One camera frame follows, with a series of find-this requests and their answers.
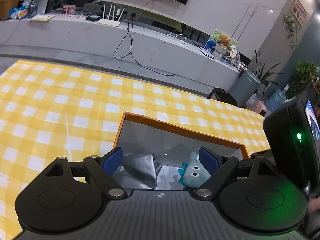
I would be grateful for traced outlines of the teal dinosaur plush toy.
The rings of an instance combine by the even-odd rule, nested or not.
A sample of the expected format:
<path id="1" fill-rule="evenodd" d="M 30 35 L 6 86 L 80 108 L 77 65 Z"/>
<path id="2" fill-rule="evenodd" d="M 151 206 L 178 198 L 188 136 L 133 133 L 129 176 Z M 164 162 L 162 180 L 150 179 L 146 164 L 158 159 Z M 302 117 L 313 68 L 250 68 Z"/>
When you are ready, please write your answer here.
<path id="1" fill-rule="evenodd" d="M 194 189 L 200 187 L 211 177 L 210 173 L 200 163 L 199 155 L 196 152 L 190 154 L 188 163 L 182 163 L 178 173 L 181 176 L 178 182 L 184 187 Z"/>

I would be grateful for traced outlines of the blue water jug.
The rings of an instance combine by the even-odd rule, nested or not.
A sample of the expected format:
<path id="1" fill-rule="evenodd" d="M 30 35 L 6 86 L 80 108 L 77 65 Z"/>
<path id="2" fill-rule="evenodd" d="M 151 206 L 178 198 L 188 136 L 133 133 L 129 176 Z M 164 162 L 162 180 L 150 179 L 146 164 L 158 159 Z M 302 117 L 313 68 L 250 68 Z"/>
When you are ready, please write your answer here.
<path id="1" fill-rule="evenodd" d="M 275 92 L 266 101 L 266 107 L 274 112 L 286 102 L 286 91 L 284 89 L 276 89 Z"/>

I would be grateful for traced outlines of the pink space heater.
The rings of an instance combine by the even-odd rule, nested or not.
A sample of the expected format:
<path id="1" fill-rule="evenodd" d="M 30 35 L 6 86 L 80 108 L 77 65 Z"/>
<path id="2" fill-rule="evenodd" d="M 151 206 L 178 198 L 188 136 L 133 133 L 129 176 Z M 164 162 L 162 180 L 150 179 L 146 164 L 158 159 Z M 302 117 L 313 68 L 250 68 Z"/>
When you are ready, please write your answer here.
<path id="1" fill-rule="evenodd" d="M 258 101 L 256 105 L 253 105 L 251 111 L 258 113 L 261 116 L 265 116 L 267 113 L 267 109 L 263 101 Z"/>

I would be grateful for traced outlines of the orange storage box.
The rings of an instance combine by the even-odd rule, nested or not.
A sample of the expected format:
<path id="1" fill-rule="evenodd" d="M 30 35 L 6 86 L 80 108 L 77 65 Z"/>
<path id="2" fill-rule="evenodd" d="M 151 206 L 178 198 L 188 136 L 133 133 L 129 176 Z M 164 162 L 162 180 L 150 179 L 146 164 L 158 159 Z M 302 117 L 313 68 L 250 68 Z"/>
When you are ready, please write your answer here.
<path id="1" fill-rule="evenodd" d="M 178 182 L 178 169 L 182 163 L 188 163 L 192 152 L 199 152 L 207 147 L 219 156 L 232 155 L 238 159 L 249 158 L 245 146 L 238 142 L 213 137 L 147 116 L 125 112 L 121 119 L 115 147 L 121 147 L 123 157 L 154 153 L 164 156 L 164 165 L 157 176 L 155 190 L 181 190 L 183 185 Z"/>

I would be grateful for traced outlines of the tall green potted plant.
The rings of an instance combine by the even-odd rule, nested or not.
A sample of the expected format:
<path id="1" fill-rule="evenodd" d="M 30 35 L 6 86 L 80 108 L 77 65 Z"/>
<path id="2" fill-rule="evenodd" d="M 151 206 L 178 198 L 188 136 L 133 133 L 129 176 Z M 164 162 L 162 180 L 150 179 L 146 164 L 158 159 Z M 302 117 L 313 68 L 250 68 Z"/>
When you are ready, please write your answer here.
<path id="1" fill-rule="evenodd" d="M 249 69 L 249 72 L 251 72 L 258 78 L 258 80 L 260 81 L 260 85 L 265 86 L 263 90 L 263 95 L 265 95 L 266 88 L 270 87 L 271 84 L 279 86 L 279 83 L 277 83 L 276 81 L 272 81 L 271 77 L 282 74 L 280 72 L 273 71 L 280 63 L 276 63 L 272 67 L 267 68 L 266 62 L 262 62 L 261 60 L 260 51 L 254 50 L 254 52 L 254 59 L 251 61 L 247 68 Z"/>

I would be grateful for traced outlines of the grey lidded trash bin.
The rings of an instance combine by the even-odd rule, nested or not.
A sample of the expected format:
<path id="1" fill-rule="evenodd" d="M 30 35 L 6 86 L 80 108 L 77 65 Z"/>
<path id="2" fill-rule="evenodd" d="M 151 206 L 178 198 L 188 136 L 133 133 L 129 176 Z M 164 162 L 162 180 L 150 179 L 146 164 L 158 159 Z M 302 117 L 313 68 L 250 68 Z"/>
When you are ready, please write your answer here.
<path id="1" fill-rule="evenodd" d="M 229 94 L 242 107 L 261 85 L 261 81 L 251 70 L 244 70 L 229 90 Z"/>

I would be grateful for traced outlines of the black round waste basket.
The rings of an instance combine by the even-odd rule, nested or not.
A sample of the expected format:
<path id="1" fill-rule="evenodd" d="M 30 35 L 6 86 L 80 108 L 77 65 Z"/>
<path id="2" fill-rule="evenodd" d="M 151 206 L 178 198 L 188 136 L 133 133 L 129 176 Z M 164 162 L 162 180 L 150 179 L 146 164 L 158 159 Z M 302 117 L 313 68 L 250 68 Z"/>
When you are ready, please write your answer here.
<path id="1" fill-rule="evenodd" d="M 224 89 L 222 88 L 214 88 L 208 95 L 207 95 L 207 99 L 213 99 L 216 101 L 221 101 L 224 103 L 228 103 L 230 105 L 233 105 L 235 107 L 238 107 L 238 103 L 235 100 L 235 98 L 233 98 L 231 96 L 231 94 L 227 93 Z"/>

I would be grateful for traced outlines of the yellow checkered tablecloth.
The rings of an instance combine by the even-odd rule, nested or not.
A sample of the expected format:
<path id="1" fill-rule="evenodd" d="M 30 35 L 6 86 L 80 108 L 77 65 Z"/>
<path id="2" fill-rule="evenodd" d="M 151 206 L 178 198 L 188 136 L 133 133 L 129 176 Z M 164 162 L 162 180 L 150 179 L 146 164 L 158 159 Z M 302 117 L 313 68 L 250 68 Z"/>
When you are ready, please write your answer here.
<path id="1" fill-rule="evenodd" d="M 52 63 L 19 60 L 1 74 L 1 239 L 20 233 L 17 195 L 56 157 L 80 161 L 114 145 L 124 112 L 269 148 L 257 113 L 187 92 Z"/>

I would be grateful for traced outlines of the white round hand fan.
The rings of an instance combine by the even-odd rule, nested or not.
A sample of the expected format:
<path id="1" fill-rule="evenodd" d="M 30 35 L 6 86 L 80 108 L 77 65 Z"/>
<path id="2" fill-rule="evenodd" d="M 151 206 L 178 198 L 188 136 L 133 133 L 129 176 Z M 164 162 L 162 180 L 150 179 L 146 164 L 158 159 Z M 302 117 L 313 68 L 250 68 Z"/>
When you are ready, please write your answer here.
<path id="1" fill-rule="evenodd" d="M 236 57 L 236 55 L 237 55 L 236 45 L 233 44 L 233 45 L 229 46 L 229 55 L 230 55 L 231 59 Z"/>

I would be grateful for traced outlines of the brown teddy bear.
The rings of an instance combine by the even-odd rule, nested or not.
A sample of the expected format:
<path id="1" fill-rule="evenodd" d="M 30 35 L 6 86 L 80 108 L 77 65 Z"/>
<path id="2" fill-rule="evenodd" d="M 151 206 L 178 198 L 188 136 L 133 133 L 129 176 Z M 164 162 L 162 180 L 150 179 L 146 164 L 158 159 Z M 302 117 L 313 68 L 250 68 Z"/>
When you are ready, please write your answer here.
<path id="1" fill-rule="evenodd" d="M 226 34 L 221 34 L 220 37 L 218 38 L 217 40 L 217 43 L 222 47 L 222 48 L 225 48 L 225 49 L 228 49 L 230 50 L 229 48 L 229 44 L 231 42 L 231 39 L 228 35 Z"/>

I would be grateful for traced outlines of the white TV cabinet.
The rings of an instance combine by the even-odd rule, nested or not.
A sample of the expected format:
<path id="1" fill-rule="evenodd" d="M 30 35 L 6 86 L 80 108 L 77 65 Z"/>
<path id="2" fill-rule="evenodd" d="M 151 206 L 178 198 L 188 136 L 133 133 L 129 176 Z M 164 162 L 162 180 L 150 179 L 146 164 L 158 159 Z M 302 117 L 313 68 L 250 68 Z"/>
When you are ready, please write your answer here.
<path id="1" fill-rule="evenodd" d="M 67 15 L 1 22 L 1 55 L 96 69 L 198 95 L 215 87 L 229 90 L 239 77 L 235 68 L 163 33 Z"/>

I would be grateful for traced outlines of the white wifi router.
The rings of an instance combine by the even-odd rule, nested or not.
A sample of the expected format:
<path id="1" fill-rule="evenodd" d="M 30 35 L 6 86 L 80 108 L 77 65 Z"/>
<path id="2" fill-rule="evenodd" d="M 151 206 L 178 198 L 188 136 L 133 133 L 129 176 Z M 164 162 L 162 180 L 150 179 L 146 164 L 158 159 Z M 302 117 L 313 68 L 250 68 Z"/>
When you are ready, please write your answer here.
<path id="1" fill-rule="evenodd" d="M 100 18 L 97 23 L 100 25 L 109 25 L 118 27 L 120 25 L 120 19 L 124 13 L 125 8 L 117 9 L 115 5 L 110 5 L 109 12 L 106 13 L 106 4 L 103 7 L 103 17 Z"/>

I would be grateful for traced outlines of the golden vase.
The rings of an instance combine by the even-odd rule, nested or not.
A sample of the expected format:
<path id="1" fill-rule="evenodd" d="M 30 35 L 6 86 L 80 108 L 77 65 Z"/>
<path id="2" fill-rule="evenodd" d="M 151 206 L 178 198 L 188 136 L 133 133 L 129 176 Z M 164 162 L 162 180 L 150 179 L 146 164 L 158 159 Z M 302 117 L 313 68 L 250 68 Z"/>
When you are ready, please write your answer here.
<path id="1" fill-rule="evenodd" d="M 1 20 L 7 20 L 9 16 L 9 11 L 18 6 L 20 0 L 0 0 L 0 17 Z"/>

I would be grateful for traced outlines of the framed wall picture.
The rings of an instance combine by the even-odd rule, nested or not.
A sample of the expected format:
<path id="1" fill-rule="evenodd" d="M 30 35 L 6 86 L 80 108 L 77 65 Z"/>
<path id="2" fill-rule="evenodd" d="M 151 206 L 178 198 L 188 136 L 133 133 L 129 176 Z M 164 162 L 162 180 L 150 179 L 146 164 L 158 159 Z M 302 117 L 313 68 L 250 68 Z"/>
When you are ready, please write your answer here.
<path id="1" fill-rule="evenodd" d="M 308 13 L 306 12 L 300 0 L 294 0 L 293 5 L 291 7 L 291 12 L 295 16 L 299 24 L 303 25 Z"/>

